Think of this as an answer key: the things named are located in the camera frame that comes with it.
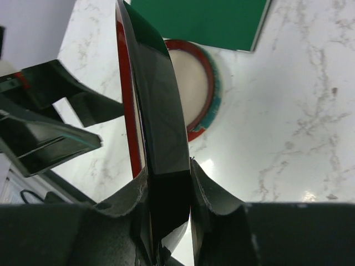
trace black plastic part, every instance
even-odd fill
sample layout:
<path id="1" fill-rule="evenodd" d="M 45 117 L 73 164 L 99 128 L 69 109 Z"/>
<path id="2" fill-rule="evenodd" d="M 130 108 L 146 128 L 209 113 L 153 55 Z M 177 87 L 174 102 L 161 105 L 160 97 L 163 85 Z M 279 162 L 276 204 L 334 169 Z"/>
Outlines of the black plastic part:
<path id="1" fill-rule="evenodd" d="M 57 175 L 52 170 L 48 170 L 45 173 L 40 173 L 39 176 L 53 186 L 60 193 L 69 195 L 76 202 L 88 203 L 90 205 L 95 205 L 96 202 L 85 195 L 83 192 L 78 190 L 72 184 L 68 183 L 62 177 Z"/>
<path id="2" fill-rule="evenodd" d="M 242 203 L 191 164 L 195 265 L 355 264 L 355 205 Z"/>
<path id="3" fill-rule="evenodd" d="M 101 139 L 14 104 L 0 94 L 0 150 L 24 177 L 101 147 Z"/>
<path id="4" fill-rule="evenodd" d="M 118 40 L 126 41 L 145 143 L 153 257 L 158 265 L 164 265 L 176 246 L 171 233 L 184 230 L 189 219 L 186 127 L 173 65 L 162 37 L 130 5 L 119 0 L 118 6 L 118 28 L 124 28 Z"/>
<path id="5" fill-rule="evenodd" d="M 2 54 L 2 45 L 4 43 L 5 27 L 0 26 L 0 59 Z"/>
<path id="6" fill-rule="evenodd" d="M 64 199 L 59 197 L 57 194 L 55 194 L 53 191 L 47 192 L 44 198 L 44 203 L 66 203 Z"/>
<path id="7" fill-rule="evenodd" d="M 102 202 L 109 206 L 102 210 L 89 204 L 0 205 L 1 265 L 152 265 L 136 245 L 136 236 L 150 243 L 149 231 L 143 232 L 150 222 L 140 207 L 148 205 L 147 192 L 143 171 Z"/>
<path id="8" fill-rule="evenodd" d="M 27 93 L 39 110 L 48 108 L 66 97 L 84 127 L 124 115 L 122 103 L 101 95 L 77 81 L 59 60 L 25 68 L 22 74 L 31 86 Z"/>
<path id="9" fill-rule="evenodd" d="M 182 263 L 180 263 L 174 257 L 170 257 L 165 265 L 166 266 L 184 266 Z"/>

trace white marble surface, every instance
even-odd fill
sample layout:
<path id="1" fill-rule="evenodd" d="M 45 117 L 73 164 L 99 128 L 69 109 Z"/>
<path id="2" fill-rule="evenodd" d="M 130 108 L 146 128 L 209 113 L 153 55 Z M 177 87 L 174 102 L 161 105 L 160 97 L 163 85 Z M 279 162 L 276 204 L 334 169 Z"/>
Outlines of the white marble surface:
<path id="1" fill-rule="evenodd" d="M 213 180 L 244 201 L 355 202 L 354 14 L 354 0 L 274 0 L 255 53 L 207 48 L 224 95 L 190 155 Z M 114 27 L 114 0 L 77 0 L 59 57 L 120 100 Z M 98 201 L 131 170 L 122 117 L 90 130 L 104 146 L 56 171 Z"/>

